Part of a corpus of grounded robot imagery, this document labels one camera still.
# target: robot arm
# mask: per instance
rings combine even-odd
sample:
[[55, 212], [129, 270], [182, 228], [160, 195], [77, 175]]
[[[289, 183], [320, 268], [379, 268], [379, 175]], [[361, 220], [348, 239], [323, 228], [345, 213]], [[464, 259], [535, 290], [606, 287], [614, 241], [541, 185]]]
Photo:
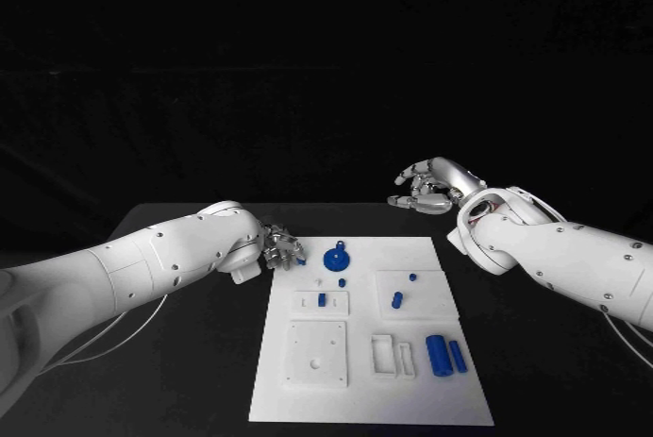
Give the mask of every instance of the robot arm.
[[[653, 247], [601, 229], [574, 224], [522, 189], [489, 189], [444, 158], [401, 173], [414, 177], [413, 196], [391, 205], [424, 213], [460, 206], [447, 238], [480, 268], [502, 275], [518, 264], [535, 281], [599, 311], [653, 330]], [[449, 193], [434, 193], [436, 188]]]
[[0, 270], [0, 416], [65, 344], [111, 317], [173, 293], [214, 270], [237, 284], [304, 261], [283, 227], [232, 201], [107, 244]]

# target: black table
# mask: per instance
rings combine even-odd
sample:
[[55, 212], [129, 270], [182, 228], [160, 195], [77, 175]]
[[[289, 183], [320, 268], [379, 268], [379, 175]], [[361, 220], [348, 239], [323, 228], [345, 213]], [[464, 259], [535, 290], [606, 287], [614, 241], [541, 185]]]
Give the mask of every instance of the black table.
[[[205, 206], [139, 205], [111, 239]], [[175, 292], [156, 319], [120, 349], [36, 379], [0, 419], [0, 435], [503, 435], [512, 430], [529, 435], [570, 428], [646, 430], [653, 372], [599, 311], [542, 288], [519, 268], [496, 277], [476, 267], [447, 241], [454, 213], [428, 216], [385, 204], [244, 206], [257, 217], [271, 215], [299, 236], [431, 236], [496, 428], [250, 423], [273, 284], [273, 272], [264, 271], [242, 285], [234, 285], [228, 274], [211, 274]], [[156, 306], [157, 302], [134, 310], [87, 352], [120, 342]]]

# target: blue round part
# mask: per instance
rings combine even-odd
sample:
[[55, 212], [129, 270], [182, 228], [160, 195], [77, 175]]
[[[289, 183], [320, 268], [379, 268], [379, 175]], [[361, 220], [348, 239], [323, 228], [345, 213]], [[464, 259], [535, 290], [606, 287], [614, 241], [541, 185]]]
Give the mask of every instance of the blue round part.
[[400, 309], [401, 307], [401, 300], [404, 299], [404, 294], [402, 293], [395, 293], [395, 297], [392, 297], [392, 308], [395, 310]]
[[459, 342], [450, 341], [449, 348], [452, 349], [453, 360], [456, 361], [456, 367], [459, 368], [459, 373], [467, 373], [466, 359], [463, 359], [463, 352], [460, 352]]
[[431, 359], [433, 374], [439, 378], [446, 378], [453, 374], [453, 366], [443, 335], [431, 335], [426, 338], [426, 348]]
[[325, 253], [325, 267], [332, 272], [342, 272], [351, 265], [351, 255], [345, 251], [345, 242], [338, 241], [336, 247]]

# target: black background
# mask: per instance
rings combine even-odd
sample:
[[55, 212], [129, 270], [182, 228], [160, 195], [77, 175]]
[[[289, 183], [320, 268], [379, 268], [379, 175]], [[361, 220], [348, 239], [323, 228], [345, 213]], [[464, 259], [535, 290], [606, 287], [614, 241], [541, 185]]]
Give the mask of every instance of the black background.
[[143, 202], [382, 203], [437, 156], [653, 240], [652, 0], [0, 5], [3, 251]]

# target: white cable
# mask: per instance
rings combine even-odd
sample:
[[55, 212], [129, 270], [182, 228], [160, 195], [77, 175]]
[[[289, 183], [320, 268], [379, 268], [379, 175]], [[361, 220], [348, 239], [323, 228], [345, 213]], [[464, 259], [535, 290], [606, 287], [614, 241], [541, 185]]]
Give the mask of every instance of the white cable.
[[65, 364], [65, 362], [72, 358], [75, 357], [91, 345], [93, 343], [95, 343], [95, 341], [100, 340], [100, 338], [103, 338], [103, 336], [107, 334], [107, 332], [113, 329], [113, 327], [116, 326], [116, 324], [120, 322], [120, 320], [126, 317], [126, 314], [127, 312], [124, 312], [119, 318], [108, 324], [107, 328], [65, 356], [62, 357], [58, 361], [55, 361], [55, 363], [52, 363], [49, 366], [46, 366], [44, 368], [44, 370], [41, 371], [41, 373], [38, 373], [39, 375], [45, 374], [51, 369], [57, 368], [58, 366], [61, 366], [62, 364]]
[[163, 305], [163, 302], [166, 301], [166, 297], [168, 295], [163, 296], [163, 298], [160, 299], [160, 302], [159, 302], [159, 306], [157, 306], [157, 309], [155, 310], [153, 312], [153, 315], [150, 316], [150, 318], [147, 319], [147, 321], [144, 322], [144, 324], [139, 327], [139, 330], [130, 335], [130, 337], [123, 341], [123, 343], [120, 343], [119, 345], [116, 345], [110, 350], [106, 350], [104, 352], [101, 352], [98, 355], [94, 355], [93, 357], [88, 357], [87, 359], [80, 359], [80, 360], [72, 360], [72, 361], [67, 361], [65, 363], [62, 363], [61, 365], [65, 365], [65, 364], [72, 364], [72, 363], [81, 363], [82, 361], [91, 361], [91, 360], [95, 360], [98, 359], [100, 357], [103, 357], [104, 355], [107, 355], [110, 352], [113, 352], [139, 333], [139, 331], [142, 329], [144, 329], [144, 327], [147, 326], [147, 324], [150, 323], [150, 321], [153, 320], [155, 316], [157, 315], [157, 312], [159, 312], [159, 309], [160, 309], [160, 306]]
[[629, 343], [629, 340], [626, 339], [626, 337], [622, 335], [622, 332], [619, 331], [619, 328], [616, 326], [616, 323], [613, 322], [613, 320], [610, 319], [610, 316], [607, 313], [603, 313], [603, 315], [606, 316], [606, 319], [609, 320], [609, 323], [610, 325], [613, 326], [613, 329], [614, 331], [617, 332], [617, 335], [619, 335], [619, 338], [623, 340], [623, 342], [626, 343], [626, 345], [630, 347], [630, 350], [636, 353], [636, 355], [642, 358], [643, 362], [649, 365], [649, 367], [653, 369], [653, 363], [646, 359], [646, 357], [643, 356], [643, 354], [637, 351], [637, 349], [633, 347], [633, 345]]
[[649, 341], [649, 339], [640, 334], [639, 330], [636, 329], [636, 327], [633, 326], [633, 324], [630, 322], [626, 323], [626, 325], [630, 327], [630, 329], [636, 332], [637, 336], [640, 337], [640, 339], [653, 347], [653, 343]]

